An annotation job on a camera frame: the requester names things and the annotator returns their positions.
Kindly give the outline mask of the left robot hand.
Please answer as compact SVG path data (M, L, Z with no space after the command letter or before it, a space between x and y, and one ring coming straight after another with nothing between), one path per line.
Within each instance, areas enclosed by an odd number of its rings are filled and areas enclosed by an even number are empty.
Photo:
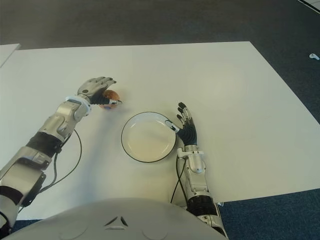
M79 87L77 96L86 99L91 105L121 105L121 100L103 95L115 83L116 81L112 77L91 78Z

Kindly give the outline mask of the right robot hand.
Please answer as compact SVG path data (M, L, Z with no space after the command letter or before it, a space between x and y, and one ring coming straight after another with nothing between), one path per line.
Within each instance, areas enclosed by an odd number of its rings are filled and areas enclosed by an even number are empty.
M183 103L178 103L177 108L179 114L176 117L182 123L182 128L176 126L171 120L165 120L165 125L170 128L181 139L185 146L198 145L198 135L196 126L194 124L191 112L188 107Z

